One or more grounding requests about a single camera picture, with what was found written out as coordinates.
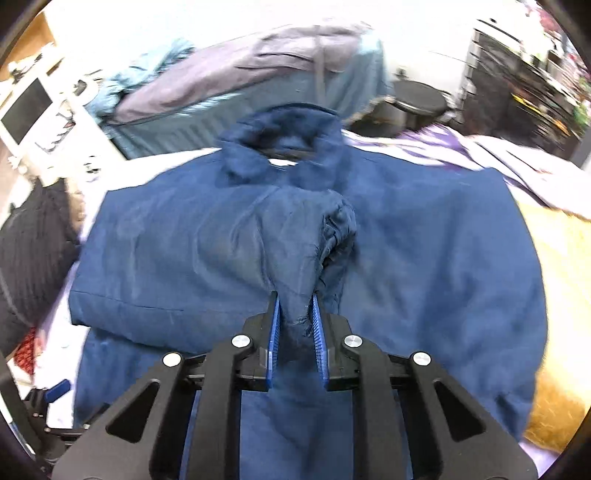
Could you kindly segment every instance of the jacket collar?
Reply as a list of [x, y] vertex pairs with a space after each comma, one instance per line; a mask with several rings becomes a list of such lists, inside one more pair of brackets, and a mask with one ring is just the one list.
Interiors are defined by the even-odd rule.
[[[338, 116], [306, 103], [255, 113], [222, 134], [220, 143], [225, 169], [239, 182], [309, 190], [332, 188], [346, 151]], [[297, 163], [277, 167], [269, 158]]]

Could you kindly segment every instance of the computer monitor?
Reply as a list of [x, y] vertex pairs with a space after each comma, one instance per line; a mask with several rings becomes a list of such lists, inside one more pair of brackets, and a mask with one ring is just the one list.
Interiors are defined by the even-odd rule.
[[10, 97], [0, 107], [0, 139], [16, 158], [27, 150], [24, 144], [34, 125], [55, 106], [47, 83], [46, 75], [25, 76], [13, 85]]

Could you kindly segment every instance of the silver screw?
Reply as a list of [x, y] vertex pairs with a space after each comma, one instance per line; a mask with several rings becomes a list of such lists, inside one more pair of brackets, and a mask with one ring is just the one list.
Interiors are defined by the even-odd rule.
[[357, 348], [363, 343], [363, 339], [357, 335], [347, 335], [344, 339], [345, 345], [351, 348]]
[[236, 335], [232, 339], [232, 345], [235, 346], [236, 348], [242, 348], [242, 347], [248, 346], [250, 343], [251, 343], [251, 339], [248, 337], [248, 335]]
[[417, 365], [422, 365], [424, 367], [425, 365], [428, 365], [431, 363], [431, 357], [429, 356], [428, 353], [417, 352], [413, 355], [413, 361]]
[[182, 358], [178, 353], [172, 352], [164, 355], [162, 363], [167, 367], [176, 367], [181, 362], [181, 360]]

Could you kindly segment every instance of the blue plastic handle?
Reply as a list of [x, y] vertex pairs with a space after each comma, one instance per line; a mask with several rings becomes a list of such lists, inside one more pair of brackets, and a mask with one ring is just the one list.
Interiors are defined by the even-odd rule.
[[69, 380], [62, 380], [57, 385], [49, 388], [45, 392], [45, 401], [47, 403], [54, 403], [58, 398], [62, 398], [72, 389], [72, 384]]

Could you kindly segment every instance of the red fabric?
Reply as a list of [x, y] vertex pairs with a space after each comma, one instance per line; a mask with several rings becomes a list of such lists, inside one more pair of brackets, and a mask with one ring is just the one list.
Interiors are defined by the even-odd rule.
[[29, 375], [35, 371], [35, 333], [36, 328], [31, 328], [14, 354], [14, 364]]

